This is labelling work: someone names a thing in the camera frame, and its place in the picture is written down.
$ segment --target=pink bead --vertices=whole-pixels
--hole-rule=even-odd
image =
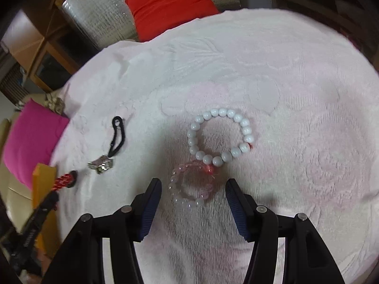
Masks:
[[[206,200],[207,198],[209,198],[209,193],[204,191],[202,193],[200,193],[200,197],[204,200]]]
[[[209,184],[206,184],[204,188],[206,189],[206,191],[212,192],[214,186],[213,186],[213,184],[209,183]]]
[[[179,194],[174,195],[174,202],[175,203],[181,203],[181,200],[182,200],[182,197]]]
[[[171,177],[170,177],[170,182],[178,182],[178,180],[179,180],[179,178],[178,178],[177,175],[176,175],[176,176],[171,176]]]
[[[206,165],[204,171],[206,174],[213,175],[215,173],[215,167],[213,165]]]
[[[179,189],[171,189],[171,194],[172,195],[179,195],[180,194],[180,190]]]

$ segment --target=black hair tie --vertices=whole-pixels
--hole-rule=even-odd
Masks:
[[[120,116],[115,116],[113,118],[112,126],[113,126],[113,130],[114,130],[114,135],[113,135],[113,140],[112,140],[110,148],[109,148],[108,158],[111,158],[114,155],[116,155],[118,153],[118,151],[120,150],[120,148],[124,145],[124,142],[125,142],[124,122]],[[121,130],[121,142],[115,149],[113,149],[114,144],[116,143],[117,129]]]

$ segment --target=white wall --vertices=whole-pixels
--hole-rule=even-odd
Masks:
[[[0,93],[0,122],[4,118],[10,119],[15,110],[15,106],[11,103],[3,93]]]

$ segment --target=black object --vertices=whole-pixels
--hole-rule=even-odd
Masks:
[[[18,244],[20,236],[6,212],[5,203],[0,195],[0,245],[8,252]]]
[[[67,188],[72,188],[73,186],[76,185],[76,181],[78,180],[78,171],[71,171],[70,174],[72,175],[73,177],[73,181],[70,182],[68,185],[67,185]]]
[[[102,239],[110,238],[115,283],[139,283],[142,277],[133,242],[149,233],[162,193],[154,178],[144,194],[114,214],[93,218],[86,213],[56,253],[41,284],[104,284]]]
[[[113,130],[114,130],[114,135],[113,135],[113,139],[112,139],[112,142],[111,142],[111,145],[110,145],[110,148],[109,148],[108,158],[111,158],[115,154],[117,154],[118,151],[124,145],[124,142],[125,142],[124,122],[122,121],[122,118],[120,116],[115,116],[113,118],[113,120],[112,120],[112,126],[113,126]],[[115,149],[113,149],[114,144],[116,144],[117,129],[118,128],[121,130],[121,142],[120,142],[120,144]]]
[[[24,225],[15,248],[7,249],[8,253],[11,253],[9,263],[17,275],[20,275],[23,269],[26,269],[30,273],[41,275],[41,266],[39,260],[37,260],[34,242],[42,229],[47,215],[58,201],[58,193],[50,191]]]
[[[285,237],[283,284],[344,284],[327,246],[305,214],[294,218],[276,215],[242,193],[235,179],[227,181],[225,191],[239,234],[254,242],[243,284],[273,283],[279,237]]]

